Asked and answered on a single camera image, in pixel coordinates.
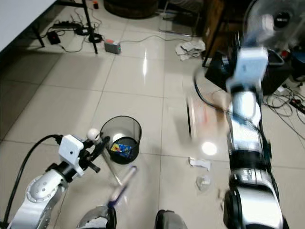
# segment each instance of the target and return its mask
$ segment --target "tile floor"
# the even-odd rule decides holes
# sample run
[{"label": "tile floor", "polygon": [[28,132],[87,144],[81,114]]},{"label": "tile floor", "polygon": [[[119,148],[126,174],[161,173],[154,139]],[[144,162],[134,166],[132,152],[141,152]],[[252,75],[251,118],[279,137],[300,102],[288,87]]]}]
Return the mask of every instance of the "tile floor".
[{"label": "tile floor", "polygon": [[[65,8],[56,19],[68,18],[70,13],[73,9]],[[99,31],[106,38],[124,41],[150,35],[177,37],[158,31],[158,16],[128,20],[108,13],[102,4],[94,16],[102,20]],[[61,40],[68,50],[77,50],[82,37],[68,33]],[[17,168],[33,143],[53,133],[85,137],[92,126],[101,128],[111,117],[130,115],[140,122],[143,136],[141,153],[133,163],[139,173],[117,208],[118,229],[152,229],[155,215],[162,208],[180,214],[189,229],[224,229],[218,192],[224,193],[228,188],[225,117],[207,108],[211,124],[206,126],[204,137],[216,143],[214,156],[202,153],[188,135],[185,96],[193,93],[196,69],[202,75],[199,83],[207,98],[224,106],[228,99],[203,77],[201,61],[179,61],[174,48],[181,41],[165,42],[157,37],[138,43],[123,42],[120,55],[106,53],[102,44],[95,55],[88,43],[79,53],[63,53],[61,48],[45,42],[44,49],[37,41],[24,47],[27,51],[22,58],[1,73],[3,107],[18,101],[9,114],[1,116],[5,123],[0,135],[1,217]],[[302,228],[305,142],[266,107],[263,119],[273,147],[273,170],[283,212],[290,228]],[[296,115],[286,120],[305,134],[305,125]],[[34,153],[22,177],[11,217],[22,203],[27,184],[50,163],[59,161],[57,149],[49,141]],[[190,167],[189,156],[212,162],[212,183],[205,192],[198,191],[195,180],[207,171]],[[115,181],[101,158],[96,164],[102,169],[100,173],[87,170],[82,179],[71,183],[53,211],[49,228],[73,229],[89,209],[105,203]],[[115,166],[120,174],[126,170]]]}]

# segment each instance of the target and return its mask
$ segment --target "crumpled paper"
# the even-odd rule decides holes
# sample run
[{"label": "crumpled paper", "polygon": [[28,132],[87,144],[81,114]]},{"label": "crumpled paper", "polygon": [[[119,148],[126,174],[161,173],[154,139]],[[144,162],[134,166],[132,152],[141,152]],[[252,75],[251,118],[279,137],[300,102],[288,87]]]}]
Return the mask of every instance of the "crumpled paper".
[{"label": "crumpled paper", "polygon": [[184,42],[176,46],[175,51],[181,61],[185,61],[191,57],[199,57],[200,53],[205,50],[205,43],[202,40],[197,42]]}]

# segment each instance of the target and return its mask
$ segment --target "power strip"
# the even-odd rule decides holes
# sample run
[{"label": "power strip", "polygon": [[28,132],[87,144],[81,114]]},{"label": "power strip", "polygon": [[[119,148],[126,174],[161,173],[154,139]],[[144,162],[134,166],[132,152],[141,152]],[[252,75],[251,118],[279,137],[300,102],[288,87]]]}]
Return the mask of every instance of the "power strip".
[{"label": "power strip", "polygon": [[292,99],[289,104],[295,107],[297,110],[305,114],[305,106],[302,104],[301,100],[299,99]]}]

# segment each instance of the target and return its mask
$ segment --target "trash can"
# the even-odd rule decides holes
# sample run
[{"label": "trash can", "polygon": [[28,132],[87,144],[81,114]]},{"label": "trash can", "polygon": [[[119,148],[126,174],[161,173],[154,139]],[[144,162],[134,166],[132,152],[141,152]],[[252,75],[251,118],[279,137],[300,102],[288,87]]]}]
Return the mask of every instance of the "trash can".
[{"label": "trash can", "polygon": [[101,138],[106,136],[110,137],[106,149],[112,161],[126,165],[137,158],[142,137],[142,128],[137,120],[129,116],[108,120],[101,128]]}]

